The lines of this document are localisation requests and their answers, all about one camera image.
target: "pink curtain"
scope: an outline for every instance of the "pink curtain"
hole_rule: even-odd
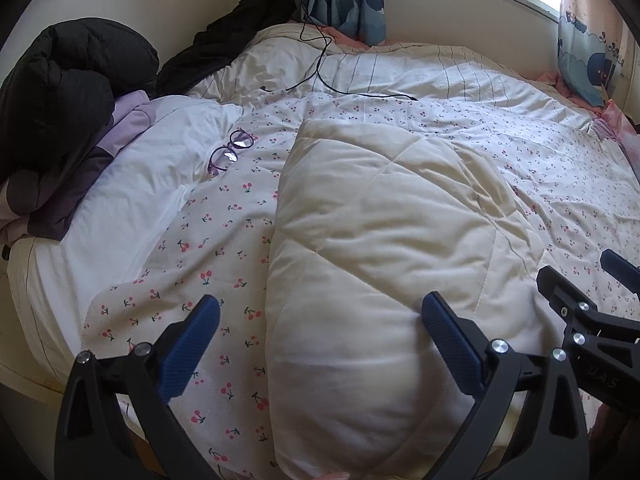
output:
[[[625,70],[631,70],[634,46],[610,0],[562,0],[558,67],[571,90],[591,106],[613,97]]]

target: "black cable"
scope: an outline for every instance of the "black cable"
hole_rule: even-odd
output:
[[[411,95],[407,95],[407,94],[392,94],[392,95],[384,95],[384,94],[360,94],[357,92],[343,92],[341,90],[337,90],[334,87],[332,87],[331,85],[329,85],[329,83],[327,83],[323,78],[322,75],[320,73],[320,67],[322,65],[322,58],[325,56],[327,49],[329,48],[329,45],[331,45],[332,41],[334,40],[334,38],[332,38],[331,36],[327,36],[325,35],[322,30],[320,30],[320,27],[318,27],[318,24],[313,21],[313,19],[311,18],[311,16],[309,15],[309,12],[303,2],[303,0],[299,0],[300,1],[300,8],[303,9],[303,12],[305,13],[305,20],[303,22],[302,25],[302,30],[300,30],[300,41],[303,41],[304,43],[309,43],[311,41],[315,41],[315,40],[320,40],[321,38],[324,40],[324,48],[322,49],[322,52],[320,53],[320,57],[318,58],[318,63],[316,63],[316,69],[314,70],[314,72],[307,78],[303,79],[302,81],[300,81],[299,83],[293,85],[291,88],[287,88],[285,91],[289,92],[291,90],[296,89],[297,87],[299,87],[300,85],[306,83],[307,81],[309,81],[313,76],[317,75],[318,79],[320,80],[320,82],[326,86],[329,90],[332,90],[333,92],[336,92],[337,94],[341,94],[341,95],[360,95],[363,97],[372,97],[372,98],[380,98],[380,99],[387,99],[387,98],[391,98],[391,97],[407,97],[409,99],[411,99],[411,101],[417,101],[418,99],[416,99],[415,97],[412,97]],[[318,30],[318,33],[320,34],[320,36],[316,37],[316,38],[311,38],[310,40],[304,40],[302,38],[302,35],[305,31],[305,27],[307,26],[308,23],[313,23],[313,25],[315,26],[315,28]]]

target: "metal bolt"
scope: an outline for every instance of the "metal bolt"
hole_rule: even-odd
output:
[[[82,350],[77,356],[76,356],[76,362],[78,364],[85,364],[89,362],[89,359],[91,359],[91,352],[89,352],[88,350]]]
[[[133,353],[138,357],[149,355],[149,352],[151,352],[151,343],[138,343],[133,349]]]
[[[491,341],[491,348],[498,354],[506,354],[509,350],[509,344],[502,339],[494,339]]]
[[[554,359],[556,361],[564,361],[566,359],[566,352],[564,350],[562,350],[561,348],[554,348],[554,351],[551,352],[554,356]]]

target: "blue gripper pad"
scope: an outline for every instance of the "blue gripper pad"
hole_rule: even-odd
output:
[[[172,397],[182,395],[191,374],[216,333],[220,324],[218,300],[213,296],[203,296],[186,321],[187,327],[182,330],[158,367],[157,390],[165,404]]]
[[[458,325],[457,316],[439,294],[422,300],[422,323],[433,339],[458,388],[475,399],[484,395],[482,359]]]
[[[611,249],[603,251],[600,255],[602,269],[616,278],[628,290],[640,295],[640,270],[632,263]]]

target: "purple clothing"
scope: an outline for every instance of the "purple clothing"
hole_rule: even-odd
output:
[[[156,119],[142,90],[117,99],[109,123],[90,146],[76,150],[61,168],[37,174],[21,170],[0,188],[0,243],[23,235],[62,240],[89,188],[118,152]]]

